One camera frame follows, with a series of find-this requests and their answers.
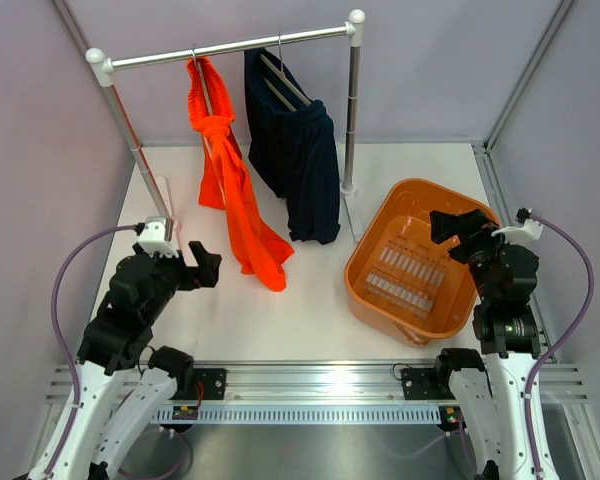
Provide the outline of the navy blue shorts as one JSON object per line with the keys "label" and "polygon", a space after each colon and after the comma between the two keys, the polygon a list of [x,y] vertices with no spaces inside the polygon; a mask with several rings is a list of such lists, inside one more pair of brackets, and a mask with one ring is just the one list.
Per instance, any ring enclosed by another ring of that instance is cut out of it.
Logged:
{"label": "navy blue shorts", "polygon": [[249,161],[277,198],[285,201],[293,241],[336,240],[340,178],[334,123],[318,99],[288,111],[266,87],[257,55],[244,53],[245,106],[251,144]]}

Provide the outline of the beige hanger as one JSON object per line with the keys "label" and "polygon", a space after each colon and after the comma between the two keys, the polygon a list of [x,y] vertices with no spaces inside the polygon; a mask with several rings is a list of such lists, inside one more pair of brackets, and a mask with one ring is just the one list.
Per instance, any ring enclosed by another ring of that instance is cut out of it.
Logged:
{"label": "beige hanger", "polygon": [[[200,60],[196,57],[195,52],[192,55],[192,59],[194,62],[194,67],[196,70],[196,73],[198,75],[198,79],[199,79],[199,83],[200,83],[200,89],[202,91],[202,98],[203,98],[203,103],[205,106],[205,117],[208,117],[210,114],[213,114],[213,109],[212,106],[210,104],[210,100],[209,100],[209,96],[208,96],[208,90],[207,90],[207,86],[206,86],[206,79],[204,76],[204,71],[202,69]],[[203,143],[204,143],[204,147],[205,147],[205,152],[211,157],[212,156],[212,149],[211,149],[211,145],[209,143],[209,140],[207,137],[203,136]]]}
{"label": "beige hanger", "polygon": [[275,98],[290,112],[311,105],[312,100],[294,82],[287,71],[282,55],[281,43],[278,43],[278,54],[274,55],[266,48],[258,52],[257,58],[264,67],[263,79],[266,87]]}

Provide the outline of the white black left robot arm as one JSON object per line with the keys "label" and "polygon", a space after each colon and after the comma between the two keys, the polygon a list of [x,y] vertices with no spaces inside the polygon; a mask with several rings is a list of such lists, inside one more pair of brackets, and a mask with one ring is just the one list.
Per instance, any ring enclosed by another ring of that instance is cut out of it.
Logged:
{"label": "white black left robot arm", "polygon": [[193,358],[163,346],[152,354],[126,400],[118,400],[153,337],[154,323],[175,293],[213,288],[218,282],[221,256],[198,241],[189,248],[193,267],[182,254],[150,255],[140,246],[117,264],[71,365],[73,387],[59,423],[28,478],[114,478],[160,407],[193,391]]}

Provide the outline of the orange mesh shorts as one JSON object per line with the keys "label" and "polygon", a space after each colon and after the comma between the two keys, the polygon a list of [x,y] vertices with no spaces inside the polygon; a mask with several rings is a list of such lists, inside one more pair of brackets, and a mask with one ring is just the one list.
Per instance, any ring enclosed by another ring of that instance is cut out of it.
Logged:
{"label": "orange mesh shorts", "polygon": [[194,62],[186,65],[190,77],[188,115],[191,128],[207,137],[210,157],[204,149],[204,171],[200,183],[200,205],[223,210],[229,243],[244,275],[254,275],[273,292],[286,288],[283,264],[294,253],[291,245],[261,218],[251,177],[232,132],[235,120],[226,86],[207,58],[199,59],[213,114],[205,117],[202,91]]}

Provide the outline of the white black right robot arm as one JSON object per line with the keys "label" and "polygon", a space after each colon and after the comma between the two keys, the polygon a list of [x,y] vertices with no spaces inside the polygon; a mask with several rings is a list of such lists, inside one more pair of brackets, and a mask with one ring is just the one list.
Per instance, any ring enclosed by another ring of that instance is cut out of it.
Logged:
{"label": "white black right robot arm", "polygon": [[539,331],[529,305],[539,259],[519,243],[538,238],[542,227],[531,219],[500,227],[480,209],[429,217],[434,243],[457,238],[449,257],[468,267],[480,298],[473,314],[480,348],[442,350],[432,375],[437,392],[459,404],[475,476],[555,479],[536,368]]}

